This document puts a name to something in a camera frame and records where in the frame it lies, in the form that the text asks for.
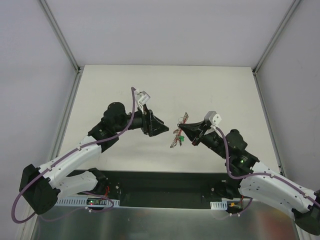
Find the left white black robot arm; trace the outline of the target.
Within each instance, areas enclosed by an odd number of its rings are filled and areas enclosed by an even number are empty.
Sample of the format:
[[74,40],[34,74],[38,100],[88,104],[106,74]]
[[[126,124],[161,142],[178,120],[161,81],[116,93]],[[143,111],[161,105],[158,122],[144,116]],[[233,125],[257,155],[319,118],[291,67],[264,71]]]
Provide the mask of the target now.
[[149,137],[169,131],[146,105],[134,113],[126,113],[121,102],[111,103],[100,122],[75,149],[38,167],[33,164],[26,166],[19,192],[37,215],[48,212],[58,200],[73,194],[85,191],[102,194],[107,179],[97,168],[90,168],[79,175],[69,174],[86,161],[98,159],[119,140],[119,133],[135,129],[142,130]]

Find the green headed key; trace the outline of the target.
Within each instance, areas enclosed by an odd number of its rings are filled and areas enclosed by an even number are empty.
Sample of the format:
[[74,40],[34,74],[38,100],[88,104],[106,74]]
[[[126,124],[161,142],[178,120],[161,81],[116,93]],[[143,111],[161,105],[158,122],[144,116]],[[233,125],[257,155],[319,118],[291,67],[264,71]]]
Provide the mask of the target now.
[[184,137],[183,135],[180,135],[180,136],[178,137],[178,139],[179,139],[179,141],[181,141],[181,142],[184,142],[184,141],[185,141],[185,137]]

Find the red handled metal key holder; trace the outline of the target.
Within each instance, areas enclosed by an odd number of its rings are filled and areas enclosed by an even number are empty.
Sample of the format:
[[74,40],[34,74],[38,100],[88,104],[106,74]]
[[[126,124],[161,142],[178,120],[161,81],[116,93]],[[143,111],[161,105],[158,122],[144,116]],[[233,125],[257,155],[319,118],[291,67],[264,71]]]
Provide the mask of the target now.
[[175,148],[177,145],[179,145],[180,147],[182,146],[183,141],[179,141],[179,136],[182,136],[182,130],[180,129],[180,124],[186,123],[188,119],[189,119],[189,114],[187,112],[185,112],[184,115],[178,119],[177,129],[173,131],[174,139],[170,144],[171,149]]

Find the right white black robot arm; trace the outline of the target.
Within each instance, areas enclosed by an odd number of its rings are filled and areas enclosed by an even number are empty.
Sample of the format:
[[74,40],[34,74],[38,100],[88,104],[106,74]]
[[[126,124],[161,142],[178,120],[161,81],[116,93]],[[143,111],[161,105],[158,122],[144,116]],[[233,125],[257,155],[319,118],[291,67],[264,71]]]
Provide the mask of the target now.
[[320,192],[303,187],[262,163],[246,150],[247,143],[237,129],[224,134],[209,121],[180,123],[178,127],[194,146],[203,144],[225,159],[225,184],[230,197],[239,194],[256,199],[292,218],[305,232],[320,234]]

